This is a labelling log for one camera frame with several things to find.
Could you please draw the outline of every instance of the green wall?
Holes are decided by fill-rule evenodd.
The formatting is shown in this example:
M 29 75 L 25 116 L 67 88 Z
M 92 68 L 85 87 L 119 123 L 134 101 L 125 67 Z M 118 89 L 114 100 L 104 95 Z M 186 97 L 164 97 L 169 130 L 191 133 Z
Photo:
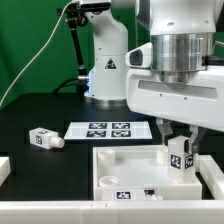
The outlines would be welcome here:
M 1 0 L 0 5 L 0 98 L 16 75 L 49 38 L 58 16 L 56 9 L 68 0 Z M 113 10 L 129 32 L 129 49 L 135 47 L 134 9 Z M 51 92 L 64 80 L 77 76 L 77 63 L 70 31 L 62 20 L 47 49 L 28 68 L 10 91 L 4 105 L 25 93 Z M 79 28 L 78 35 L 86 67 L 93 67 L 91 25 Z M 75 91 L 67 88 L 63 91 Z

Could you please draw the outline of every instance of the white plastic part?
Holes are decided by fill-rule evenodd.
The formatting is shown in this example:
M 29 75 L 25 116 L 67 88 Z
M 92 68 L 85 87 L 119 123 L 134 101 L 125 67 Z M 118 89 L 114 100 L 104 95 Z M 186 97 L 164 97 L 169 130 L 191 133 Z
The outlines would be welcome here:
M 95 65 L 89 75 L 86 97 L 95 100 L 125 100 L 125 79 L 128 67 L 127 28 L 116 21 L 107 10 L 99 15 L 87 13 L 93 27 Z
M 224 201 L 0 202 L 7 224 L 223 224 Z
M 119 185 L 119 179 L 113 176 L 105 176 L 99 179 L 100 187 L 114 187 Z
M 110 167 L 115 164 L 114 150 L 107 149 L 98 152 L 98 165 L 103 167 Z
M 141 51 L 143 55 L 143 61 L 142 65 L 132 65 L 130 62 L 130 56 L 135 51 Z M 152 58 L 153 58 L 153 46 L 152 43 L 147 43 L 142 45 L 141 47 L 138 47 L 130 52 L 128 52 L 125 56 L 125 61 L 127 66 L 129 67 L 136 67 L 136 68 L 150 68 L 152 65 Z
M 151 35 L 213 33 L 216 0 L 151 0 Z
M 58 137 L 58 133 L 44 128 L 36 128 L 29 132 L 30 143 L 45 149 L 63 148 L 65 141 Z
M 114 166 L 99 165 L 98 152 L 106 150 L 115 152 Z M 167 158 L 157 158 L 158 155 L 166 155 Z M 195 174 L 191 183 L 174 182 L 169 178 L 167 160 L 168 148 L 164 145 L 94 148 L 94 200 L 151 200 L 145 193 L 148 190 L 164 200 L 200 200 L 202 185 Z M 112 186 L 115 181 L 110 181 L 110 178 L 108 182 L 111 186 L 101 185 L 101 180 L 105 177 L 119 179 L 119 185 Z M 118 193 L 124 195 L 124 198 L 117 197 Z
M 155 71 L 130 69 L 128 106 L 134 112 L 224 131 L 223 72 L 223 66 L 208 66 L 190 74 L 186 85 L 167 85 Z
M 9 157 L 0 157 L 0 186 L 10 174 Z

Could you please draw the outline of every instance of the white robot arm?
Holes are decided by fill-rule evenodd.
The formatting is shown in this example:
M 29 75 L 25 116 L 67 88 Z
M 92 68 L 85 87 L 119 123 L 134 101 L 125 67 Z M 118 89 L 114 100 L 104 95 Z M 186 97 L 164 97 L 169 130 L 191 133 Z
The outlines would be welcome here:
M 223 2 L 150 1 L 151 44 L 126 56 L 131 110 L 224 131 L 224 63 L 212 57 Z M 142 69 L 146 56 L 151 63 Z
M 93 28 L 95 65 L 89 73 L 89 91 L 85 93 L 87 102 L 101 106 L 126 105 L 125 54 L 128 52 L 128 31 L 116 21 L 111 10 L 101 8 L 134 7 L 135 0 L 80 0 Z

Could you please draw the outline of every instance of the metal cylinder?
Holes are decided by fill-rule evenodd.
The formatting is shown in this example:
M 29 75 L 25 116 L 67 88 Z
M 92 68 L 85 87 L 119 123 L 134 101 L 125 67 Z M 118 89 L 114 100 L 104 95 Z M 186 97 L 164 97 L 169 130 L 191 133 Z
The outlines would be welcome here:
M 151 36 L 152 69 L 164 72 L 204 70 L 204 56 L 213 53 L 212 33 Z

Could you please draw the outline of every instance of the black cable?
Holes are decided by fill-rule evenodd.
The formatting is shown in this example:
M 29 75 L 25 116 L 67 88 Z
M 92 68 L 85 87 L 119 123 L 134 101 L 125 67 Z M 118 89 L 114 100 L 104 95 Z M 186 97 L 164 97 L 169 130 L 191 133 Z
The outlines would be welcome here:
M 67 84 L 67 85 L 63 85 L 63 86 L 59 86 L 57 87 L 52 93 L 53 94 L 57 94 L 59 92 L 60 89 L 62 88 L 66 88 L 69 86 L 87 86 L 86 84 L 82 84 L 82 83 L 72 83 L 72 84 Z
M 64 85 L 68 84 L 69 82 L 73 82 L 73 81 L 78 81 L 78 79 L 77 78 L 67 79 L 63 83 L 61 83 L 58 87 L 64 86 Z

